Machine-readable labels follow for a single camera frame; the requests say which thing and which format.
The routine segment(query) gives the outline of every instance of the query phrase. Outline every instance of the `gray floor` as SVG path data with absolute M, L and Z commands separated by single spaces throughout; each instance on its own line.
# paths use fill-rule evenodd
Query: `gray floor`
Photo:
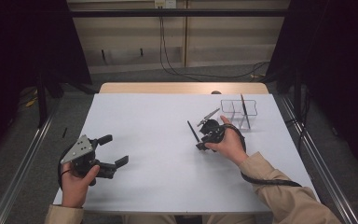
M 266 68 L 264 66 L 256 74 L 264 74 Z M 252 81 L 252 78 L 250 76 L 236 78 L 226 76 L 245 75 L 252 69 L 252 65 L 232 65 L 182 68 L 177 69 L 177 71 L 180 74 L 202 73 L 224 76 L 224 78 L 198 76 L 197 78 L 202 81 L 243 82 Z M 94 84 L 89 87 L 94 90 L 98 90 L 107 81 L 194 81 L 188 77 L 168 74 L 160 69 L 93 75 L 92 79 Z M 289 120 L 290 118 L 282 104 L 283 95 L 276 93 L 274 85 L 275 83 L 268 84 L 268 90 L 274 94 L 283 118 Z M 48 210 L 48 205 L 52 203 L 55 197 L 58 188 L 56 176 L 58 158 L 62 151 L 78 138 L 93 98 L 92 95 L 87 95 L 65 84 L 62 84 L 62 87 L 65 89 L 65 94 L 61 99 L 48 98 L 49 108 L 57 105 L 57 112 L 52 118 L 40 148 L 34 155 L 34 160 L 30 164 L 30 169 L 26 173 L 26 178 L 18 195 L 15 197 L 14 203 L 9 204 L 9 206 L 12 206 L 4 218 L 6 223 L 42 223 Z M 292 98 L 292 94 L 289 93 L 287 97 Z M 33 141 L 38 124 L 37 109 L 37 105 L 31 107 L 20 106 L 16 119 L 0 142 L 0 199 L 6 192 L 10 181 L 21 164 L 22 158 Z M 329 120 L 313 101 L 310 103 L 307 128 L 358 218 L 358 161 L 352 156 L 345 140 L 333 134 Z M 295 144 L 297 144 L 298 134 L 293 125 L 289 126 L 288 130 Z M 319 196 L 340 217 L 341 214 L 324 186 L 324 182 L 320 178 L 307 151 L 304 147 L 301 147 L 301 149 L 303 161 L 310 172 Z M 258 216 L 258 222 L 270 223 L 270 215 Z M 120 223 L 120 220 L 118 217 L 87 214 L 85 223 Z

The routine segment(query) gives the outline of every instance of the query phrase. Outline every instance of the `table surface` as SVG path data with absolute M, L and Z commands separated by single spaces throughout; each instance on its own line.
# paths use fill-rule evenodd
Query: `table surface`
M 196 140 L 186 123 L 189 120 L 197 130 L 196 123 L 203 116 L 216 109 L 221 100 L 240 99 L 238 93 L 243 93 L 245 99 L 257 101 L 258 115 L 250 118 L 252 130 L 243 133 L 248 153 L 260 151 L 273 166 L 313 189 L 279 109 L 272 95 L 266 94 L 263 84 L 160 84 L 164 88 L 159 88 L 159 83 L 143 84 L 109 83 L 101 92 L 106 92 L 107 86 L 119 91 L 119 86 L 126 91 L 138 87 L 137 92 L 159 94 L 95 95 L 82 134 L 98 138 L 111 133 L 113 141 L 97 149 L 97 159 L 111 163 L 129 155 L 130 162 L 119 168 L 112 180 L 98 178 L 97 184 L 89 188 L 84 205 L 87 211 L 112 214 L 268 212 L 253 193 L 252 185 L 241 179 L 235 164 L 211 150 L 197 150 Z M 262 94 L 247 94 L 246 90 L 252 86 L 255 86 L 253 93 L 257 90 Z M 200 94 L 181 93 L 188 88 Z M 230 91 L 235 95 L 206 95 L 210 91 Z M 54 203 L 59 203 L 61 196 L 59 190 Z

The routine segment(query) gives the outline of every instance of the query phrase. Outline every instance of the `person's left hand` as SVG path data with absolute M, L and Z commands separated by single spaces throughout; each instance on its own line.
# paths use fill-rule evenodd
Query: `person's left hand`
M 62 166 L 62 206 L 71 208 L 81 208 L 86 201 L 89 184 L 97 176 L 100 166 L 93 166 L 86 176 L 78 177 L 73 164 L 67 162 Z

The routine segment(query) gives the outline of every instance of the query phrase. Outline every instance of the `forearm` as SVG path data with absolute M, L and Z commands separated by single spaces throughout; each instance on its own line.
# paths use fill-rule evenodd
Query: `forearm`
M 84 210 L 51 205 L 48 208 L 45 224 L 80 224 Z
M 274 169 L 260 153 L 240 164 L 241 171 L 257 179 L 289 180 L 281 171 Z M 274 223 L 339 223 L 334 214 L 317 202 L 310 188 L 254 185 L 260 200 L 272 211 Z

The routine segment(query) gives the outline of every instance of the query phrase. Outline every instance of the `wire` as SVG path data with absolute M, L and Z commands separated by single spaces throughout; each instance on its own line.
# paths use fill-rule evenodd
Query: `wire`
M 251 74 L 254 74 L 254 78 L 252 78 L 251 81 L 253 81 L 255 79 L 255 71 L 257 71 L 258 69 L 260 69 L 261 67 L 263 67 L 265 64 L 269 64 L 269 62 L 261 62 L 261 63 L 255 63 L 253 66 L 253 70 L 250 72 L 247 72 L 245 74 L 240 74 L 240 75 L 236 75 L 236 76 L 232 76 L 232 77 L 222 77 L 222 76 L 216 76 L 216 75 L 206 75 L 206 74 L 194 74 L 194 73 L 178 73 L 172 66 L 170 63 L 170 60 L 168 58 L 168 53 L 167 53 L 167 48 L 166 48 L 166 44 L 165 44 L 165 30 L 164 30 L 164 19 L 162 17 L 159 17 L 159 24 L 160 24 L 160 45 L 159 45 L 159 61 L 161 63 L 162 68 L 164 69 L 165 72 L 171 74 L 171 75 L 177 75 L 177 76 L 181 76 L 181 77 L 187 77 L 193 80 L 196 80 L 198 82 L 201 82 L 201 80 L 193 78 L 193 77 L 218 77 L 218 78 L 237 78 L 237 77 L 246 77 L 246 76 L 250 76 Z M 164 47 L 164 53 L 165 53 L 165 58 L 167 60 L 167 64 L 168 66 L 171 68 L 172 72 L 167 70 L 167 68 L 165 68 L 164 64 L 162 63 L 162 46 Z

